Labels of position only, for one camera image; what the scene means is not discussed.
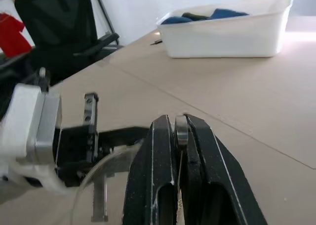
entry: table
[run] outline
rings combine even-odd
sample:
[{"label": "table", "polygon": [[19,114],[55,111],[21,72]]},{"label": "table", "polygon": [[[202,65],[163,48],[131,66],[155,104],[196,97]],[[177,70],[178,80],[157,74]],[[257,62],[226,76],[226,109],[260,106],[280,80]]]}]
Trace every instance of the table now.
[{"label": "table", "polygon": [[[90,91],[100,98],[99,131],[193,114],[237,158],[268,224],[315,224],[316,17],[289,19],[273,58],[171,59],[150,45],[156,33],[54,87],[63,125],[83,122]],[[66,224],[54,214],[50,224]]]}]

